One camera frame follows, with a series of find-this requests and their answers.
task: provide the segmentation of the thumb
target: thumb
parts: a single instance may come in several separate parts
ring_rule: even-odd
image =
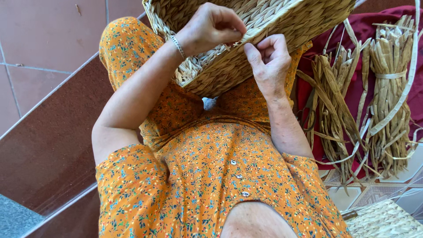
[[[254,69],[257,69],[258,67],[261,67],[263,61],[261,60],[261,54],[260,51],[254,47],[251,43],[246,43],[244,45],[244,53],[247,56],[248,62],[251,64],[251,67]]]
[[[226,29],[217,31],[217,39],[219,39],[218,42],[222,42],[222,43],[237,42],[241,38],[242,38],[242,34],[241,32],[237,30],[226,28]]]

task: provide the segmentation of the silver bracelet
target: silver bracelet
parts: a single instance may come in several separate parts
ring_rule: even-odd
[[[184,60],[185,60],[187,57],[185,56],[185,53],[184,53],[184,51],[182,50],[182,48],[181,48],[181,46],[180,46],[180,44],[179,44],[178,40],[176,39],[176,37],[175,37],[175,36],[170,36],[170,38],[171,38],[171,39],[172,39],[172,41],[175,43],[176,48],[178,48],[179,53],[181,53],[181,55],[182,55],[182,58],[184,58]]]

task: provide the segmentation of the woman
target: woman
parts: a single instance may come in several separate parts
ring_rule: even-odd
[[[92,132],[101,237],[349,236],[283,90],[304,47],[291,63],[283,35],[246,44],[254,78],[211,111],[171,81],[183,55],[244,33],[232,10],[210,3],[176,42],[135,18],[105,29],[100,57],[118,90]]]

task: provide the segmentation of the scissors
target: scissors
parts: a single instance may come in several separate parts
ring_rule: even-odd
[[[314,124],[316,123],[316,111],[313,110],[313,98],[314,98],[314,94],[315,94],[316,90],[313,88],[313,90],[310,93],[310,96],[307,99],[307,103],[305,104],[305,107],[302,110],[299,110],[295,116],[298,120],[298,123],[301,125],[301,128],[304,132],[308,132],[311,131],[314,128]],[[304,112],[304,109],[308,108],[308,115],[307,117],[302,120],[303,116],[302,113]],[[305,129],[304,128],[304,124],[308,121],[308,119],[310,118],[311,114],[314,114],[314,119],[313,119],[313,123],[311,124],[310,128]]]

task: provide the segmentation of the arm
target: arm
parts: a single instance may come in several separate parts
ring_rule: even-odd
[[[279,153],[313,158],[304,132],[297,122],[285,94],[285,76],[291,57],[282,34],[272,35],[257,44],[244,46],[258,88],[267,102],[272,142]]]
[[[247,31],[229,8],[202,5],[176,35],[186,56],[235,42]],[[172,41],[166,42],[109,99],[91,134],[96,164],[117,149],[138,144],[135,130],[146,119],[183,58]]]

